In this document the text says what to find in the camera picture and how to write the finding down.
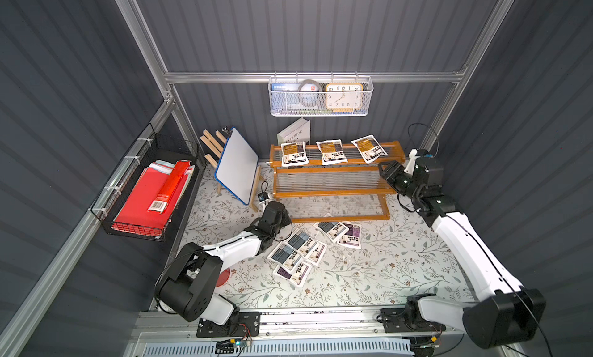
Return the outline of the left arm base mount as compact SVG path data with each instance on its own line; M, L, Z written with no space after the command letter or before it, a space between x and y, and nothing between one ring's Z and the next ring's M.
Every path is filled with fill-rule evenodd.
M229 320L218 325L201 319L196 332L197 338L243 338L259 335L260 312L234 312Z

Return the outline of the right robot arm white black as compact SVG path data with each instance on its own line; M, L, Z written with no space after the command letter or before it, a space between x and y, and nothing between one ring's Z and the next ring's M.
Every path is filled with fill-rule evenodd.
M459 204L443 192L443 167L423 151L408 165L381 162L379 175L398 196L410 199L416 213L446 243L476 293L474 303L447 301L435 294L408 297L406 325L460 330L481 349L531 341L542 330L546 301L527 289L495 257Z

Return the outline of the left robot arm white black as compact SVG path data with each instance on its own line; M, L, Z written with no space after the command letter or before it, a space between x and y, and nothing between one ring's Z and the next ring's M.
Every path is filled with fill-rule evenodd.
M185 244L157 279L154 299L185 321L200 318L216 325L235 322L238 306L216 294L219 276L231 266L263 253L279 241L282 228L291 224L285 205L273 201L260 218L231 239L205 247Z

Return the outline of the yellow coffee bag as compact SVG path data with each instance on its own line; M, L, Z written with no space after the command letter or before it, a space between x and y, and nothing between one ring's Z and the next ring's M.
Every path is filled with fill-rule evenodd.
M281 145L282 167L302 166L309 163L305 142L290 142Z
M323 166L347 162L340 139L317 142L317 147L321 152Z
M359 151L366 164L371 164L377 159L388 155L387 151L372 134L355 139L351 143Z

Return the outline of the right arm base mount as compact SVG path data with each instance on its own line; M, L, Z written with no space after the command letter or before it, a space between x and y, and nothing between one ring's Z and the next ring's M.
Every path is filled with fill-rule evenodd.
M408 296L403 306L381 308L376 321L383 326L386 333L436 332L440 335L446 331L446 326L437 322L426 321L420 314L418 301L429 296L435 296L435 294Z

